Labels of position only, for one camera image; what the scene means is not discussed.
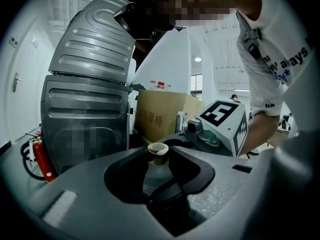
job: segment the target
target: sticker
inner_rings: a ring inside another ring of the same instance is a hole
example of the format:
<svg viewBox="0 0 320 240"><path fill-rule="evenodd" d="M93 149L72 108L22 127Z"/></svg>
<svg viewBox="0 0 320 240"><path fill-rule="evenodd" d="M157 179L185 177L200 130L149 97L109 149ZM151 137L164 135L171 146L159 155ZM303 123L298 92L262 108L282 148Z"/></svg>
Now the sticker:
<svg viewBox="0 0 320 240"><path fill-rule="evenodd" d="M246 118L246 113L243 113L241 122L238 126L238 129L235 132L235 135L233 137L234 141L234 148L235 148L235 153L236 155L239 154L240 149L242 148L242 145L246 139L247 135L247 118Z"/></svg>
<svg viewBox="0 0 320 240"><path fill-rule="evenodd" d="M217 101L200 115L201 118L212 125L221 125L238 107L237 103Z"/></svg>

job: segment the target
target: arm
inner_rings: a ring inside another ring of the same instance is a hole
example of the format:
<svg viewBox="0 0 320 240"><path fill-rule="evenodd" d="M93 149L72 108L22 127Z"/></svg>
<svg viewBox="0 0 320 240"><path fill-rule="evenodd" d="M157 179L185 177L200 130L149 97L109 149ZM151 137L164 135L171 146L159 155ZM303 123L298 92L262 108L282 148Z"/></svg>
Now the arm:
<svg viewBox="0 0 320 240"><path fill-rule="evenodd" d="M280 116L269 116L265 112L256 114L248 125L248 135L239 155L259 147L268 141L279 125Z"/></svg>
<svg viewBox="0 0 320 240"><path fill-rule="evenodd" d="M265 63L258 63L241 45L240 38L237 46L249 78L250 107L253 115L240 152L245 154L265 143L277 130L284 90L268 66Z"/></svg>

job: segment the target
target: white wall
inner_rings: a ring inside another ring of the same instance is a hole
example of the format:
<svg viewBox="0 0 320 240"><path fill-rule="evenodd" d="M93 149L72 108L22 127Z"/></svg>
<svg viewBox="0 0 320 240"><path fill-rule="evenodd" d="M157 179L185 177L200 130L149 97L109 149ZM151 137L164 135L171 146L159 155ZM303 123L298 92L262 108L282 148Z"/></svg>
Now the white wall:
<svg viewBox="0 0 320 240"><path fill-rule="evenodd" d="M214 60L212 58L208 44L205 42L203 36L203 29L200 26L191 26L187 29L194 46L191 48L192 57L201 57L202 61L198 62L200 69L194 69L192 75L197 75L196 73L201 73L203 75L202 81L202 101L205 106L209 105L211 102L217 100L217 88L215 87L214 81Z"/></svg>
<svg viewBox="0 0 320 240"><path fill-rule="evenodd" d="M48 32L47 20L49 14L48 0L29 0L12 21L11 26L3 37L0 46L0 147L10 140L5 117L5 93L7 91L6 86L8 86L10 65L15 58L21 40L23 40L32 22L39 19L43 31L45 33ZM11 37L14 37L18 41L18 47L14 48L9 44Z"/></svg>
<svg viewBox="0 0 320 240"><path fill-rule="evenodd" d="M283 115L289 115L290 112L291 112L290 109L288 108L287 104L284 102L281 109L281 114L280 114L281 117Z"/></svg>
<svg viewBox="0 0 320 240"><path fill-rule="evenodd" d="M202 75L202 68L197 68L197 69L192 69L191 70L191 76L195 76L195 75Z"/></svg>
<svg viewBox="0 0 320 240"><path fill-rule="evenodd" d="M190 39L187 31L168 31L144 59L135 73L133 84L147 90L150 81L171 85L170 91L190 93L191 59Z"/></svg>

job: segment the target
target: ceiling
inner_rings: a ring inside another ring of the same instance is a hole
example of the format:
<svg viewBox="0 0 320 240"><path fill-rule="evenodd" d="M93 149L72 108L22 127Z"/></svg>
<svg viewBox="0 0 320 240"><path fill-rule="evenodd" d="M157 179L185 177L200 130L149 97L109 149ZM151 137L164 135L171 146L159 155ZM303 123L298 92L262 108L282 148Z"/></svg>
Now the ceiling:
<svg viewBox="0 0 320 240"><path fill-rule="evenodd" d="M48 20L50 37L53 45L57 45L71 19L92 0L47 0L50 11Z"/></svg>
<svg viewBox="0 0 320 240"><path fill-rule="evenodd" d="M249 78L237 49L240 34L236 13L215 20L202 27L210 49L214 68L214 82L221 92L234 89L249 90Z"/></svg>

